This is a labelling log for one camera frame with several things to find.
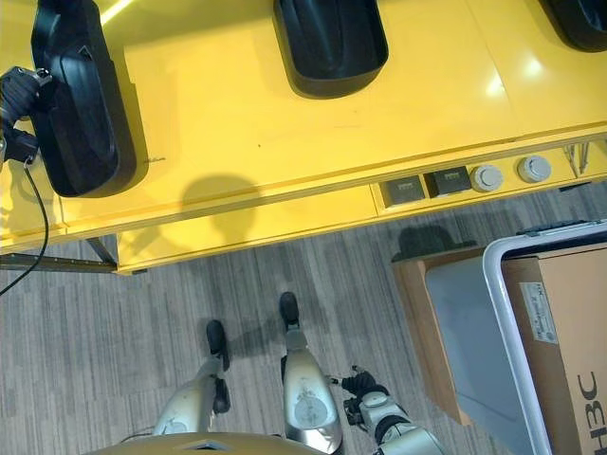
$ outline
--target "brown box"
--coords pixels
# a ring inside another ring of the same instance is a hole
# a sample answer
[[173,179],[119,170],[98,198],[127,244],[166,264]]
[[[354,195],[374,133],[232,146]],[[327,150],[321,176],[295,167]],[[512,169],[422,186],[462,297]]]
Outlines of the brown box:
[[607,455],[607,248],[504,261],[555,455]]
[[482,248],[460,249],[393,264],[426,394],[455,422],[466,426],[471,425],[471,421],[457,403],[451,367],[426,287],[426,271],[482,254]]

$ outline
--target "gray carpet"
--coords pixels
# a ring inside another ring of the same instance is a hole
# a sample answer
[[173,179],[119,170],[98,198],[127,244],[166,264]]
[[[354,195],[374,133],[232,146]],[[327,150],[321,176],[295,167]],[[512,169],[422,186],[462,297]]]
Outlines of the gray carpet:
[[[425,397],[390,267],[403,228],[441,226],[485,245],[521,228],[607,217],[607,185],[551,191],[259,247],[132,278],[34,274],[0,305],[3,454],[77,454],[152,425],[204,355],[200,327],[227,327],[232,410],[215,429],[283,432],[277,298],[300,297],[311,349],[330,373],[373,372],[455,455],[506,455],[478,427],[454,424]],[[92,257],[86,244],[49,254]],[[0,272],[4,286],[15,274]],[[340,391],[336,397],[342,399]],[[345,430],[346,454],[372,453]]]

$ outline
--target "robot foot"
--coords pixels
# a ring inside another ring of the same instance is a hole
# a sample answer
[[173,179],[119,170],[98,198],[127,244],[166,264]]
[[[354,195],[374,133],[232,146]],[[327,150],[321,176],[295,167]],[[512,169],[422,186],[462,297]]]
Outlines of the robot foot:
[[289,328],[300,327],[300,309],[297,306],[297,298],[292,292],[285,292],[279,300],[279,308],[281,317],[285,323],[285,328],[288,331]]
[[215,379],[215,399],[212,410],[215,414],[225,414],[230,410],[230,391],[225,379]]
[[224,372],[230,367],[230,353],[228,352],[228,339],[223,324],[218,320],[212,320],[207,324],[207,341],[211,349],[211,355],[216,355],[223,360]]

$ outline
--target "black cable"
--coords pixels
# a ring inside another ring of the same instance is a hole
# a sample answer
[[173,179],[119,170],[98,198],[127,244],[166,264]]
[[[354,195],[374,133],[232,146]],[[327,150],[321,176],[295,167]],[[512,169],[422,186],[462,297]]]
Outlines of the black cable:
[[31,178],[31,173],[29,173],[28,166],[31,165],[32,162],[33,162],[33,157],[30,156],[24,164],[24,169],[26,171],[26,176],[28,177],[29,184],[31,185],[32,189],[34,190],[34,193],[36,194],[36,199],[38,199],[38,204],[40,205],[40,210],[42,211],[42,216],[45,219],[45,242],[42,244],[42,249],[40,250],[40,254],[38,255],[38,258],[36,259],[36,262],[34,264],[32,264],[31,267],[28,270],[26,270],[19,278],[17,278],[14,282],[12,282],[7,287],[5,287],[2,291],[0,291],[0,297],[4,296],[7,292],[9,292],[10,289],[12,289],[18,282],[20,282],[23,278],[25,278],[27,275],[29,275],[38,266],[38,264],[40,263],[42,258],[45,257],[46,246],[48,245],[48,217],[46,216],[45,204],[42,202],[42,197],[40,197],[40,193],[38,192],[38,188],[36,187],[36,184],[34,183],[34,179]]
[[127,436],[122,441],[120,441],[120,444],[124,444],[127,441],[130,441],[130,440],[135,439],[135,438],[142,438],[143,436],[152,436],[152,434],[153,433],[151,433],[151,432],[132,434],[131,436]]
[[135,438],[139,438],[139,437],[143,437],[143,436],[152,436],[152,434],[154,434],[154,433],[152,433],[152,431],[150,431],[152,429],[154,429],[154,427],[138,429],[134,434],[127,436],[122,441],[120,441],[119,444],[124,444],[127,441],[130,441],[131,439],[135,439]]

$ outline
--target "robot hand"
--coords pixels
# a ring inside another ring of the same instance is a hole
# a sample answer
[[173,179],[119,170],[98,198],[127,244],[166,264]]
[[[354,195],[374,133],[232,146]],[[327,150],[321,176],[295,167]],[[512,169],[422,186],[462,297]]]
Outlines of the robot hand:
[[0,76],[0,171],[7,159],[26,162],[28,158],[36,156],[36,137],[14,126],[17,120],[33,113],[42,90],[49,87],[51,82],[52,77],[45,69],[30,71],[14,67]]
[[342,379],[341,387],[355,398],[344,401],[348,423],[366,430],[375,438],[374,455],[447,455],[447,451],[426,429],[413,424],[388,390],[363,369],[352,367],[355,375]]

